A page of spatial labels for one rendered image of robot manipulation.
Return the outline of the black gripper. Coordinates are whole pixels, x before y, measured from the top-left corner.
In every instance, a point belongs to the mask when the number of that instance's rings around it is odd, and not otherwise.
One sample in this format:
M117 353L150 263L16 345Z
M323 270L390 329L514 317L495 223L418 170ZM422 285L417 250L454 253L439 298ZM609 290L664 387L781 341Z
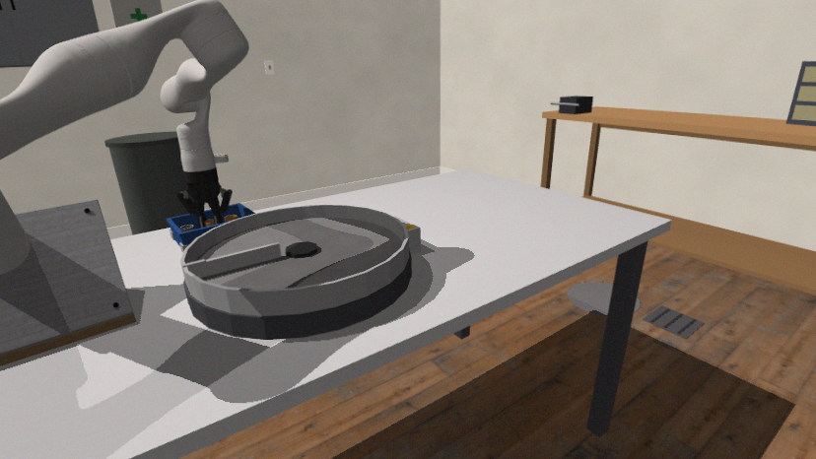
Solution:
M185 207L189 214L197 216L199 227L205 228L206 215L204 214L205 203L213 213L215 225L222 224L221 214L228 210L233 191L226 190L221 187L218 180L217 168L203 170L203 171L183 171L187 187L185 191L177 194L178 199ZM209 183L209 184L207 184ZM190 185L202 184L202 185ZM219 205L218 195L221 193L223 198L221 207ZM189 197L194 199L194 204Z

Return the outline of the blue crate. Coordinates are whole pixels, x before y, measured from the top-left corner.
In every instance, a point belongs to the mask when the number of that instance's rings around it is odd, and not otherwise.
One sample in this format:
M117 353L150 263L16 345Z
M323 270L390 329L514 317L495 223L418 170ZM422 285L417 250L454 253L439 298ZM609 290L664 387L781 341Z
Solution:
M214 215L213 215L211 209L210 210L205 210L204 214L206 215L206 220L213 219ZM256 214L256 213L252 212L251 210L246 208L241 203L229 205L228 210L225 211L224 213L222 213L223 224L226 223L225 222L225 216L237 215L238 218L242 218L242 217L249 216L249 215L252 215L252 214ZM213 225L213 226L209 226L209 227L205 227L205 228L200 228L199 224L198 224L197 216L194 215L194 214L186 214L186 215L182 215L182 216L168 218L167 222L170 225L170 236L171 236L171 238L173 240L175 240L177 242L177 244L180 246L182 252L196 237L198 237L199 235L205 233L208 230L211 230L212 228L215 228L217 226L222 225L222 224L217 224L217 225ZM194 225L195 229L182 232L180 230L180 227L185 226L185 225Z

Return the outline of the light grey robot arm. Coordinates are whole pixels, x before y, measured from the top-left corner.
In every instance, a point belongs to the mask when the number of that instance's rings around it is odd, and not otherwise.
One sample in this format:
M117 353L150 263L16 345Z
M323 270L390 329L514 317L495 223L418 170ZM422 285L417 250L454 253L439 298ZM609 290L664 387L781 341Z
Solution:
M155 17L57 43L45 50L8 96L0 99L0 160L79 119L136 97L166 44L181 39L195 58L161 89L173 113L196 112L176 128L184 171L227 163L209 136L212 87L246 56L248 42L218 0L197 0ZM203 66L197 61L201 62ZM193 101L193 102L188 102ZM20 266L30 240L0 190L0 275Z

